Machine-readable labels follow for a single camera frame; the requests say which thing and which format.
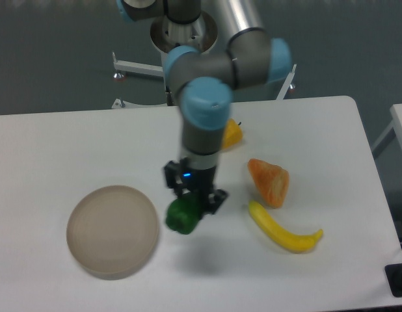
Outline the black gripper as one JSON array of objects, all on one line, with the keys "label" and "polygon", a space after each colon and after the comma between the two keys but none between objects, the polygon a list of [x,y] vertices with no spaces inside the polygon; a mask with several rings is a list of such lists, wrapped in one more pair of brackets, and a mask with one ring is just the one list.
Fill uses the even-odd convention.
[{"label": "black gripper", "polygon": [[184,188],[197,193],[201,197],[203,214],[214,215],[228,197],[225,190],[213,186],[216,168],[196,169],[190,166],[189,159],[181,159],[180,164],[167,162],[163,170],[167,188],[177,197],[183,196]]}]

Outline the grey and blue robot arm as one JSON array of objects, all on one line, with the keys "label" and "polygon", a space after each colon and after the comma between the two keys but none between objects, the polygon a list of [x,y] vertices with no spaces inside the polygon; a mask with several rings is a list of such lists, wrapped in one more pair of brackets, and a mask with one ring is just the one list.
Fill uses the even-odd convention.
[{"label": "grey and blue robot arm", "polygon": [[168,162],[167,187],[178,198],[193,195],[201,215],[214,214],[227,198],[214,186],[222,138],[235,90],[284,80],[292,67],[285,40],[271,38],[253,1],[217,1],[226,49],[202,47],[208,26],[200,1],[119,1],[127,20],[153,19],[157,47],[169,45],[163,61],[165,88],[183,120],[180,157]]}]

